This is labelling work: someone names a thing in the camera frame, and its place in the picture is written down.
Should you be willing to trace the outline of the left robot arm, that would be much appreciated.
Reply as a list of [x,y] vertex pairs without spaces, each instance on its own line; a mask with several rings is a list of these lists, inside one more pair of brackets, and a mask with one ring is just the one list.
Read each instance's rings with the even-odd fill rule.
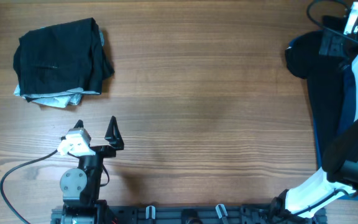
[[63,192],[63,208],[52,212],[51,223],[116,223],[117,218],[107,205],[99,199],[99,191],[105,185],[101,176],[106,172],[105,158],[116,157],[124,149],[124,141],[112,116],[105,134],[107,145],[91,146],[91,136],[79,120],[69,129],[58,146],[58,152],[78,159],[78,167],[67,170],[60,179]]

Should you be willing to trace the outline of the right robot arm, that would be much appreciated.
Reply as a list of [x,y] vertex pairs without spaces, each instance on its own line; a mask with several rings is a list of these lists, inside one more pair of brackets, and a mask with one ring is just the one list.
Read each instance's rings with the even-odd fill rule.
[[325,205],[358,197],[358,1],[344,17],[323,16],[317,25],[289,43],[285,61],[306,80],[318,170],[272,200],[274,223],[317,223]]

